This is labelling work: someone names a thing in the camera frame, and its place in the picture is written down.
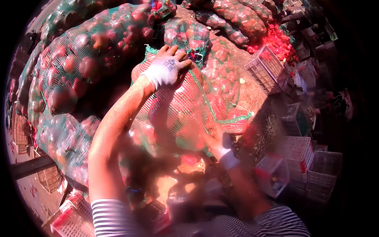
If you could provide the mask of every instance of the white work glove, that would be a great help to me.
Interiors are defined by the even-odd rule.
[[[169,50],[168,48],[168,45],[163,46],[149,68],[141,73],[154,83],[156,90],[172,86],[178,79],[179,71],[192,63],[190,59],[185,60],[185,52],[175,55],[178,46],[172,46]]]
[[[224,169],[229,170],[238,165],[240,161],[234,157],[229,134],[216,122],[208,122],[205,127],[211,135],[204,132],[200,137]]]

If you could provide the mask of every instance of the wooden plank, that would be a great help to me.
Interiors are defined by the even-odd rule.
[[[11,164],[11,172],[14,179],[21,179],[39,171],[55,166],[55,162],[48,155],[36,159]]]

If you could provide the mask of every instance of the plastic crate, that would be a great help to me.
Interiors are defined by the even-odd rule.
[[[16,152],[19,155],[25,154],[28,151],[26,145],[15,145],[15,147],[16,147]]]
[[[304,81],[307,83],[308,87],[316,86],[316,69],[315,67],[313,67],[312,63],[309,60],[305,60],[301,63],[298,63],[296,65],[296,69],[301,78],[303,78]]]
[[[296,47],[296,53],[298,54],[300,59],[306,59],[310,56],[310,49],[304,41],[301,41],[299,45]]]
[[[289,104],[284,109],[282,124],[288,136],[306,136],[309,131],[307,117],[300,108],[300,102]]]
[[[310,141],[310,137],[284,136],[283,154],[291,172],[307,172],[314,156]]]
[[[290,171],[290,178],[293,180],[296,180],[301,183],[307,183],[308,182],[308,174],[307,173],[302,173],[302,172],[297,172],[297,171]]]
[[[46,155],[45,152],[32,150],[33,159],[41,157],[42,155]],[[51,194],[55,190],[59,188],[61,185],[62,177],[58,172],[57,166],[50,167],[48,169],[37,172],[38,182],[42,185],[42,187]]]
[[[290,190],[291,190],[291,192],[296,193],[296,194],[301,195],[301,196],[306,196],[306,194],[307,194],[307,191],[305,189],[298,188],[298,187],[293,186],[293,185],[290,185]]]
[[[170,216],[167,207],[157,200],[153,200],[146,207],[155,209],[158,212],[157,217],[153,218],[153,234],[159,234],[162,230],[170,226]]]
[[[80,214],[86,217],[89,220],[92,220],[92,209],[91,205],[84,199],[84,197],[78,192],[75,191],[73,194],[59,207],[61,212],[64,212],[66,209],[74,207]]]
[[[30,127],[28,121],[22,115],[16,113],[17,102],[13,105],[12,112],[12,139],[15,145],[28,145]]]
[[[95,227],[80,212],[70,206],[50,224],[52,233],[59,233],[62,237],[94,237]]]
[[[332,195],[333,187],[324,187],[317,184],[308,183],[305,187],[306,197],[310,200],[327,203]]]
[[[303,5],[301,0],[288,0],[290,6],[301,6]]]
[[[342,169],[342,153],[316,151],[308,171],[308,182],[333,187]]]
[[[332,187],[324,187],[317,184],[307,183],[305,190],[313,192],[313,193],[319,193],[324,195],[330,195],[333,192],[334,186]]]
[[[314,193],[306,191],[305,196],[315,202],[327,203],[330,199],[330,194]]]
[[[286,159],[281,155],[267,153],[254,171],[259,188],[273,198],[280,195],[290,180]]]
[[[315,148],[315,152],[316,151],[328,151],[328,145],[317,145],[316,148]]]
[[[268,96],[286,88],[289,74],[267,46],[251,56],[245,69]]]
[[[308,184],[307,182],[303,183],[303,182],[296,181],[296,180],[291,180],[290,181],[290,186],[294,186],[294,187],[301,188],[301,189],[304,189],[304,190],[305,190],[307,184]]]

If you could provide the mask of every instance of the mesh sack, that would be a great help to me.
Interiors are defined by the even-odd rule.
[[[44,49],[38,87],[52,115],[72,112],[91,85],[114,74],[139,46],[151,40],[148,4],[123,4],[71,28]]]
[[[273,13],[263,4],[259,4],[256,0],[238,0],[238,2],[244,6],[250,7],[266,25],[274,22]]]
[[[164,25],[164,43],[178,45],[178,52],[186,52],[196,65],[203,65],[209,42],[209,30],[198,22],[175,18]]]
[[[132,71],[132,82],[151,64],[157,50],[146,47],[145,60]],[[181,75],[182,83],[177,87],[161,89],[153,94],[137,114],[133,127],[133,140],[154,157],[183,154],[190,151],[207,151],[199,139],[206,131],[204,124],[217,121],[227,132],[238,132],[239,121],[247,121],[250,113],[225,120],[235,108],[212,87],[209,79],[196,67]]]
[[[212,88],[223,97],[227,113],[222,127],[228,133],[242,134],[246,131],[251,115],[247,110],[239,110],[237,105],[240,96],[240,74],[234,64],[233,56],[224,37],[210,34],[212,48],[201,68],[212,84]]]
[[[233,29],[233,27],[228,22],[218,17],[211,11],[200,10],[196,12],[196,20],[203,23],[204,25],[223,30],[228,38],[237,45],[247,47],[249,43],[249,38],[244,36],[240,30]]]
[[[127,0],[62,0],[47,16],[41,28],[43,49],[66,30],[83,23],[96,13],[126,2]]]
[[[186,9],[199,9],[208,0],[183,0],[181,6]]]
[[[154,0],[152,6],[152,14],[156,19],[164,19],[176,15],[176,0]]]
[[[88,192],[88,151],[101,120],[86,111],[52,116],[46,109],[39,118],[36,143],[57,164],[66,180],[80,193]],[[129,134],[121,139],[119,169],[124,185],[130,184],[130,163],[144,158]]]
[[[275,2],[273,0],[265,0],[262,3],[265,7],[267,7],[274,15],[279,14],[279,9],[275,5]]]
[[[17,94],[17,112],[24,116],[28,116],[28,100],[29,100],[29,89],[30,84],[33,79],[33,70],[37,64],[38,56],[42,51],[42,43],[39,42],[35,49],[30,54],[29,60],[27,61],[24,70],[19,77],[19,90]]]
[[[236,24],[252,42],[266,32],[265,24],[258,15],[237,0],[215,0],[213,3],[207,2],[204,7]]]
[[[88,151],[100,124],[85,113],[52,116],[48,109],[39,117],[36,142],[57,164],[73,187],[88,187]]]

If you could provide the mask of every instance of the forearm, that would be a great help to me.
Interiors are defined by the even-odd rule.
[[[235,194],[253,217],[271,208],[271,204],[259,190],[258,185],[249,178],[241,165],[229,169],[228,174],[233,182]]]
[[[135,116],[154,89],[150,80],[140,77],[101,121],[88,155],[91,201],[100,198],[125,200],[124,184],[118,167],[118,140],[130,129]]]

